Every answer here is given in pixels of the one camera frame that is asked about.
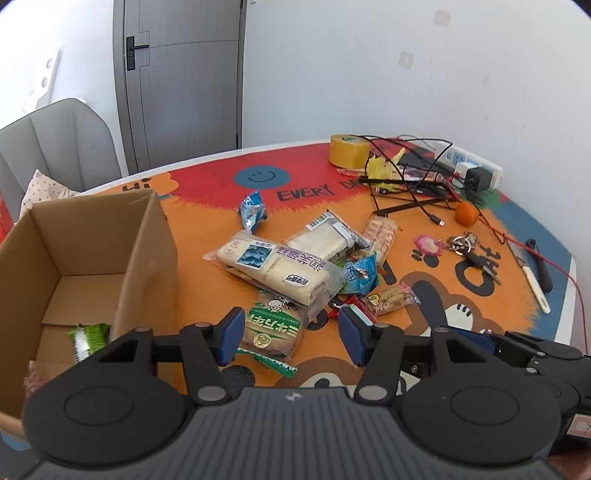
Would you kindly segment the polka dot cushion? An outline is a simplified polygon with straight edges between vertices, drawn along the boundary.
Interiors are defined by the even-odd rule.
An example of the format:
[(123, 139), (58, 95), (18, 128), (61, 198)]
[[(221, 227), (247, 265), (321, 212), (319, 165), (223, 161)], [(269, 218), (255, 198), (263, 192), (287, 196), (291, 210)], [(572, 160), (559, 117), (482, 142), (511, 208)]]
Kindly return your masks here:
[(61, 183), (36, 169), (21, 202), (19, 218), (30, 210), (35, 204), (45, 201), (55, 201), (72, 198), (80, 195), (80, 192), (69, 189)]

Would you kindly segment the biscuit roll pack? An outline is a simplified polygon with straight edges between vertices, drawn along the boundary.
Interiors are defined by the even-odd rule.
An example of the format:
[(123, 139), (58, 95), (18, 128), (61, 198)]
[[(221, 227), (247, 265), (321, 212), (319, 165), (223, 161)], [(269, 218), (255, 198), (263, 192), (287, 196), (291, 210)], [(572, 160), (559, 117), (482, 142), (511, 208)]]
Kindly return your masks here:
[(378, 267), (381, 267), (386, 261), (398, 230), (399, 226), (396, 221), (377, 215), (370, 216), (369, 222), (363, 230), (363, 237), (369, 241), (368, 251), (376, 256)]

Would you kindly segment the grey door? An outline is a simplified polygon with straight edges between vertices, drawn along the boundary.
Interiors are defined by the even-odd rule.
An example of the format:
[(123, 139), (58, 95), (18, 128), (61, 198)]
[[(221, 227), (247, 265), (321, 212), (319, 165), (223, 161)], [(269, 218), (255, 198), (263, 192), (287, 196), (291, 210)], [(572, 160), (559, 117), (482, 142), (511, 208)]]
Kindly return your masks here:
[(127, 169), (242, 145), (245, 2), (116, 1), (115, 94)]

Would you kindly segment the yellow plastic bag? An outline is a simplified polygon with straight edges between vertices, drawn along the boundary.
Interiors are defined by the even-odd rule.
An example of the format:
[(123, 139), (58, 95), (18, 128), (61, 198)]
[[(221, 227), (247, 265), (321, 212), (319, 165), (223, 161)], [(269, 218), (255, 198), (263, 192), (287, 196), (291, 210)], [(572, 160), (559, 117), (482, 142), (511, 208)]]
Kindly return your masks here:
[(405, 155), (406, 151), (407, 149), (402, 147), (400, 151), (391, 159), (370, 152), (365, 171), (369, 180), (382, 179), (381, 183), (372, 183), (372, 186), (376, 190), (394, 192), (397, 189), (396, 184), (385, 183), (385, 180), (401, 179), (401, 175), (398, 173), (397, 166), (402, 157)]

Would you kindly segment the small blue snack packet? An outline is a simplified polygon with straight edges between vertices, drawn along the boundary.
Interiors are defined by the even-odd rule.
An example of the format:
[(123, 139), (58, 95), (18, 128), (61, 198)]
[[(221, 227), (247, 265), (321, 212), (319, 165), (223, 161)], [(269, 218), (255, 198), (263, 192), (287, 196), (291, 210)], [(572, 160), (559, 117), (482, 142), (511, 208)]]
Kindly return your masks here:
[(256, 232), (259, 224), (267, 218), (266, 203), (263, 202), (262, 194), (259, 191), (254, 191), (247, 195), (240, 202), (238, 215), (243, 229), (250, 233)]

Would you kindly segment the white handled knife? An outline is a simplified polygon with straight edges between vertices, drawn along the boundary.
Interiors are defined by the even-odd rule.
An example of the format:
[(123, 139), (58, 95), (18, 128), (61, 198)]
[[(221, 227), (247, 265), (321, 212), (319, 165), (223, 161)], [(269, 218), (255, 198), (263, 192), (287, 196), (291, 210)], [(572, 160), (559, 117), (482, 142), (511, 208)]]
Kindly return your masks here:
[(550, 305), (537, 278), (535, 277), (535, 274), (533, 273), (532, 269), (525, 260), (523, 250), (515, 242), (509, 241), (508, 245), (513, 254), (514, 259), (516, 260), (518, 266), (521, 268), (540, 309), (544, 314), (550, 314)]

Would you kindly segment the small cracker packet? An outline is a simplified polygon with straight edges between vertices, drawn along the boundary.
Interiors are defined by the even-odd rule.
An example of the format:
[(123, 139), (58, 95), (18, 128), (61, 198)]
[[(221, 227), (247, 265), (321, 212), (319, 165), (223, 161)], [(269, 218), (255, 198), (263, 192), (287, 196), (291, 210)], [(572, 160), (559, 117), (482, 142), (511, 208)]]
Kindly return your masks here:
[(366, 305), (374, 317), (380, 317), (412, 305), (420, 305), (421, 300), (410, 286), (401, 282), (381, 292), (372, 293), (366, 298)]

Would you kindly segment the green biscuit pack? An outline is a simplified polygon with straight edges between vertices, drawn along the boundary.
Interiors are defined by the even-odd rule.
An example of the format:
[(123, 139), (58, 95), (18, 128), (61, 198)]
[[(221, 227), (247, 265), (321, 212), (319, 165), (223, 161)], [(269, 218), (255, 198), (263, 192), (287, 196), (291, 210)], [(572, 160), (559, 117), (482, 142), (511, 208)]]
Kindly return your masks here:
[(283, 377), (293, 378), (297, 367), (291, 357), (308, 325), (308, 312), (287, 297), (257, 291), (256, 302), (245, 314), (245, 331), (238, 351), (249, 355)]

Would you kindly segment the white power strip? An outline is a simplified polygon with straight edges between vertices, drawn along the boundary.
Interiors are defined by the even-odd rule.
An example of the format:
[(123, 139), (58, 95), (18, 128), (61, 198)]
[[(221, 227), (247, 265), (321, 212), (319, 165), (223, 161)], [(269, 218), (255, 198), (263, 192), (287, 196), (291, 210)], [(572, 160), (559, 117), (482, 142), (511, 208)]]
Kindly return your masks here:
[(438, 158), (437, 163), (450, 171), (455, 171), (456, 166), (460, 163), (467, 163), (488, 171), (492, 175), (491, 187), (493, 189), (498, 188), (501, 184), (503, 168), (473, 152), (457, 145), (449, 145), (447, 142), (439, 141), (435, 146), (435, 155)]

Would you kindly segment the light green snack packet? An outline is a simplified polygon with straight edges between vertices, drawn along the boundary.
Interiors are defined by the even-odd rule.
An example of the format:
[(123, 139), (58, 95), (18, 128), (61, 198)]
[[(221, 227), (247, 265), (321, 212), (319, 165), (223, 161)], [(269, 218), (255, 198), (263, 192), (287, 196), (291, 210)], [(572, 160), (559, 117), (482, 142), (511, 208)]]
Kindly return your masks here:
[(78, 325), (68, 333), (74, 360), (79, 363), (108, 345), (110, 326), (105, 323)]

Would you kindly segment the long white bread pack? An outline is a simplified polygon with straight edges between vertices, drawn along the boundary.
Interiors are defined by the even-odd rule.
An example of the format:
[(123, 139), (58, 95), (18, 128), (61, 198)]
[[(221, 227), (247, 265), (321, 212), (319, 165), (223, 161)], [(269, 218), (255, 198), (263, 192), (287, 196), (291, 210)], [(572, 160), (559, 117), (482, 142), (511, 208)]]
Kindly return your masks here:
[(342, 268), (315, 254), (240, 230), (204, 260), (306, 307), (324, 306), (346, 283)]

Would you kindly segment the clear sandwich pack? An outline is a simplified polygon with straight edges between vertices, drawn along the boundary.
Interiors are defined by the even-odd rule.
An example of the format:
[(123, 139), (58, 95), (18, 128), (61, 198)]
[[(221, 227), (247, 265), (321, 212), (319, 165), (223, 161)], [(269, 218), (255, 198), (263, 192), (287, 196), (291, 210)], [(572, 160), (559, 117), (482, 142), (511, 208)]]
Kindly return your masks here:
[(353, 252), (370, 246), (362, 234), (349, 227), (331, 210), (326, 210), (308, 222), (304, 228), (287, 238), (284, 244), (335, 264), (345, 262)]

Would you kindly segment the pink pixel keychain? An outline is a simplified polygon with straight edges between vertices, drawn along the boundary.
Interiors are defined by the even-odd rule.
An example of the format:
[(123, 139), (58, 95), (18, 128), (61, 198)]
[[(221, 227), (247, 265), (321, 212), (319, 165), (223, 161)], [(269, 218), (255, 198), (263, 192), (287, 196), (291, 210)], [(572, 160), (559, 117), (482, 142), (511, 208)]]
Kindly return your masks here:
[(419, 235), (414, 240), (417, 249), (426, 256), (441, 256), (446, 250), (446, 245), (429, 235)]

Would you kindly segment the red snack packet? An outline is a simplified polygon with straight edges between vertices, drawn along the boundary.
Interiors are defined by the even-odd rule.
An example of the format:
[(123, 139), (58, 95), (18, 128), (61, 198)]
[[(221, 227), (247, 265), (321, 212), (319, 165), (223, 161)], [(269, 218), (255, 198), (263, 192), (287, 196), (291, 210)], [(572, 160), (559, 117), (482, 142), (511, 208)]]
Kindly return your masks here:
[(339, 311), (342, 307), (349, 307), (356, 312), (363, 322), (368, 325), (375, 323), (375, 316), (372, 311), (367, 307), (366, 303), (363, 302), (363, 298), (358, 295), (349, 295), (346, 297), (335, 296), (329, 301), (328, 306), (328, 317), (337, 319), (339, 317)]

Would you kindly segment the black power adapter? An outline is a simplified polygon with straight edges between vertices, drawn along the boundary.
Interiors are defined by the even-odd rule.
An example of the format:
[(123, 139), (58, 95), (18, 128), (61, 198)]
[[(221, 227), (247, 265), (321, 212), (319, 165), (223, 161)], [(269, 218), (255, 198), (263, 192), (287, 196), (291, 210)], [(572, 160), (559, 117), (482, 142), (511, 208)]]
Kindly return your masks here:
[(493, 175), (483, 167), (474, 167), (467, 170), (464, 186), (468, 191), (481, 193), (491, 188)]

